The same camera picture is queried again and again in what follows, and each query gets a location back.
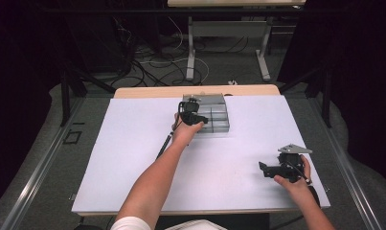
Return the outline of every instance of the person's right hand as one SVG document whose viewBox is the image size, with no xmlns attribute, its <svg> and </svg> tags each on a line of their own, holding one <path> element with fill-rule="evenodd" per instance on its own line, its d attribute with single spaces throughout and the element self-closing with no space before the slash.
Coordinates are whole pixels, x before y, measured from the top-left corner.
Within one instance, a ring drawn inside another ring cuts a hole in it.
<svg viewBox="0 0 386 230">
<path fill-rule="evenodd" d="M 304 175 L 308 179 L 311 179 L 311 167 L 309 165 L 309 162 L 303 155 L 301 155 L 301 159 L 304 163 Z M 291 199 L 297 205 L 301 205 L 305 202 L 309 202 L 310 200 L 314 200 L 314 197 L 311 191 L 309 190 L 306 181 L 302 177 L 295 183 L 291 183 L 279 175 L 275 175 L 274 180 L 288 190 Z"/>
<path fill-rule="evenodd" d="M 177 113 L 174 114 L 174 119 L 177 119 Z M 196 125 L 188 126 L 181 118 L 178 118 L 177 125 L 175 128 L 175 131 L 172 135 L 172 142 L 177 145 L 182 145 L 186 147 L 195 134 L 204 126 L 203 122 L 200 122 Z"/>
</svg>

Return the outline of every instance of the desk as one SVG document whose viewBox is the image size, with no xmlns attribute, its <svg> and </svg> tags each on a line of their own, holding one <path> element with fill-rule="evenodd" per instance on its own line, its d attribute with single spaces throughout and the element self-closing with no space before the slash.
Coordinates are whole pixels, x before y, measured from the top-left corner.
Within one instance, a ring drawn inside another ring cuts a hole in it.
<svg viewBox="0 0 386 230">
<path fill-rule="evenodd" d="M 302 6 L 306 0 L 169 0 L 169 7 L 281 7 Z M 193 21 L 189 17 L 189 59 L 186 74 L 187 80 L 193 79 L 195 49 L 193 38 L 195 36 L 254 36 L 262 37 L 261 48 L 256 50 L 261 77 L 264 81 L 270 81 L 270 74 L 264 59 L 267 42 L 270 37 L 273 17 L 267 21 Z"/>
<path fill-rule="evenodd" d="M 230 131 L 226 137 L 195 135 L 182 154 L 162 215 L 296 210 L 286 190 L 263 177 L 258 164 L 278 165 L 277 149 L 287 144 L 305 146 L 284 96 L 274 85 L 223 85 L 118 89 L 72 211 L 115 215 L 134 181 L 155 160 L 182 95 L 203 93 L 234 95 L 225 97 Z M 305 156 L 322 207 L 330 207 Z"/>
</svg>

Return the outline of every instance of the transparent organizer box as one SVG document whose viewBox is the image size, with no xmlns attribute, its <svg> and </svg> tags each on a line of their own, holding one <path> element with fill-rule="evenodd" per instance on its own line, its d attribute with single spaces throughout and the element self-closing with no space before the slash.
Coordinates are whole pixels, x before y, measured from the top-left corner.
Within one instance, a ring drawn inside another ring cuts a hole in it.
<svg viewBox="0 0 386 230">
<path fill-rule="evenodd" d="M 198 115 L 208 118 L 198 133 L 225 133 L 229 132 L 229 118 L 226 102 L 222 94 L 183 95 L 183 102 L 195 98 L 199 104 Z"/>
</svg>

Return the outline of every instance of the human arm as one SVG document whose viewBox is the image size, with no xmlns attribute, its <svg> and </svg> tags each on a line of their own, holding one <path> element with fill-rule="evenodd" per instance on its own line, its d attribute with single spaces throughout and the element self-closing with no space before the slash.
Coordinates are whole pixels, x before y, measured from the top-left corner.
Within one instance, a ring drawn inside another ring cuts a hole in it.
<svg viewBox="0 0 386 230">
<path fill-rule="evenodd" d="M 304 163 L 304 175 L 311 178 L 311 167 L 308 160 L 302 155 Z M 301 178 L 295 183 L 290 183 L 288 180 L 279 175 L 274 177 L 274 180 L 287 189 L 291 199 L 298 205 L 306 220 L 308 229 L 314 230 L 330 230 L 334 229 L 327 216 L 321 210 L 314 196 L 312 195 L 306 181 Z"/>
<path fill-rule="evenodd" d="M 181 153 L 203 127 L 203 123 L 187 126 L 181 121 L 177 122 L 179 125 L 172 135 L 171 144 L 136 180 L 116 220 L 137 217 L 144 220 L 150 229 L 154 229 L 168 196 Z"/>
</svg>

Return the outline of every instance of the white tabletop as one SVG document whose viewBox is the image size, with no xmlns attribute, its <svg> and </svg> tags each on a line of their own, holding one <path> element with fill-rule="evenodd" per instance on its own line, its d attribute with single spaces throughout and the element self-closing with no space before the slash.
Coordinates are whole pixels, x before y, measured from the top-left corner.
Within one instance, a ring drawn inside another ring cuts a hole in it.
<svg viewBox="0 0 386 230">
<path fill-rule="evenodd" d="M 119 211 L 134 181 L 155 160 L 180 101 L 111 100 L 73 212 L 87 216 Z M 284 96 L 232 96 L 225 101 L 229 133 L 195 136 L 182 154 L 162 214 L 296 209 L 286 190 L 265 178 L 258 164 L 277 166 L 277 149 L 288 144 L 306 147 Z M 312 161 L 310 164 L 321 205 L 330 207 Z"/>
<path fill-rule="evenodd" d="M 169 7 L 302 6 L 306 0 L 169 0 Z"/>
</svg>

